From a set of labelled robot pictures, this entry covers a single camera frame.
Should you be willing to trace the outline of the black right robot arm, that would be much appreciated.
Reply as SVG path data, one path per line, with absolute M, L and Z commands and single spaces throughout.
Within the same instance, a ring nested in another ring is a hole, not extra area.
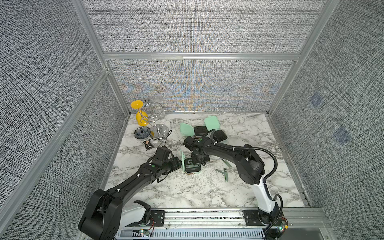
M 276 156 L 263 148 L 244 146 L 232 146 L 219 142 L 210 135 L 200 138 L 186 137 L 184 147 L 191 151 L 191 159 L 194 164 L 205 165 L 210 161 L 210 156 L 216 156 L 233 163 L 236 166 L 240 179 L 251 185 L 257 203 L 260 221 L 268 226 L 274 225 L 283 213 L 284 202 L 277 203 L 282 197 L 276 194 L 271 196 L 267 186 L 267 179 L 271 177 L 278 168 Z M 269 173 L 265 171 L 265 163 L 257 151 L 268 154 L 274 161 L 274 166 Z

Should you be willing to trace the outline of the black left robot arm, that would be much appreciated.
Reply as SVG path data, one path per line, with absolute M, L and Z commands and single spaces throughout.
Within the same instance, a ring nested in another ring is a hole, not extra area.
M 144 202 L 136 201 L 123 217 L 125 204 L 144 187 L 155 180 L 160 182 L 161 176 L 180 169 L 182 161 L 173 155 L 167 147 L 160 147 L 131 177 L 106 191 L 96 190 L 81 217 L 79 231 L 94 240 L 112 240 L 119 229 L 132 223 L 147 223 L 150 219 L 151 207 Z

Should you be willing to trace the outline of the green nail kit case front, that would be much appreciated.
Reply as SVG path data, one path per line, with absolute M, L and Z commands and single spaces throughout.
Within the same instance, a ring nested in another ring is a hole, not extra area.
M 187 158 L 183 151 L 181 151 L 182 156 L 182 168 L 185 174 L 193 175 L 200 173 L 202 170 L 201 164 L 194 164 L 192 158 Z

